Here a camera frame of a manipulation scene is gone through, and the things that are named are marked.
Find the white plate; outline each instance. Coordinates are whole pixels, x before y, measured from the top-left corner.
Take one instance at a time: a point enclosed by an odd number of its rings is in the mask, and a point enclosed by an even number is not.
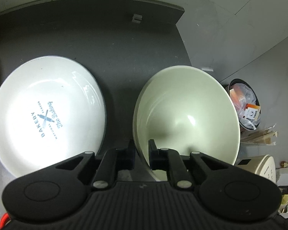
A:
[[[181,155],[200,151],[234,164],[240,145],[236,110],[226,90],[209,74],[188,66],[161,70],[143,87],[135,106],[133,136],[149,163],[148,140]],[[151,173],[166,180],[164,171]]]
[[[87,150],[97,153],[105,114],[96,80],[79,63],[30,60],[0,87],[0,161],[19,177]]]

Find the gray table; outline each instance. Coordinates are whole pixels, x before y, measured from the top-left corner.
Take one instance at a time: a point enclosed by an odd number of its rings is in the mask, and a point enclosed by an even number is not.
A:
[[[15,68],[43,55],[73,59],[96,78],[107,108],[107,128],[100,153],[109,148],[124,148],[126,140],[132,138],[134,106],[150,77],[169,66],[190,65],[173,24],[74,18],[0,28],[0,84]],[[131,176],[140,181],[151,179],[138,157]],[[0,163],[0,217],[5,212],[1,193],[12,179]]]

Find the silver screw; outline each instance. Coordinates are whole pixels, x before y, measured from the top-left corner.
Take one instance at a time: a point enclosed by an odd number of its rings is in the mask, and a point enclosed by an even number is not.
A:
[[[189,187],[192,186],[192,183],[190,181],[186,181],[186,180],[181,180],[179,182],[177,182],[177,187],[181,188],[181,189],[188,189]]]
[[[97,188],[97,189],[105,189],[107,186],[109,186],[109,184],[106,181],[95,181],[93,183],[93,187]]]

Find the plastic bag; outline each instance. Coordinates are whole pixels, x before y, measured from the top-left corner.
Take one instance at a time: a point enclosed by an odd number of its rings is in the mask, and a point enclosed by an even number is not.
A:
[[[236,108],[240,123],[246,128],[256,130],[256,125],[260,122],[260,114],[256,119],[244,118],[247,104],[256,105],[256,96],[247,85],[237,83],[230,87],[229,96]]]

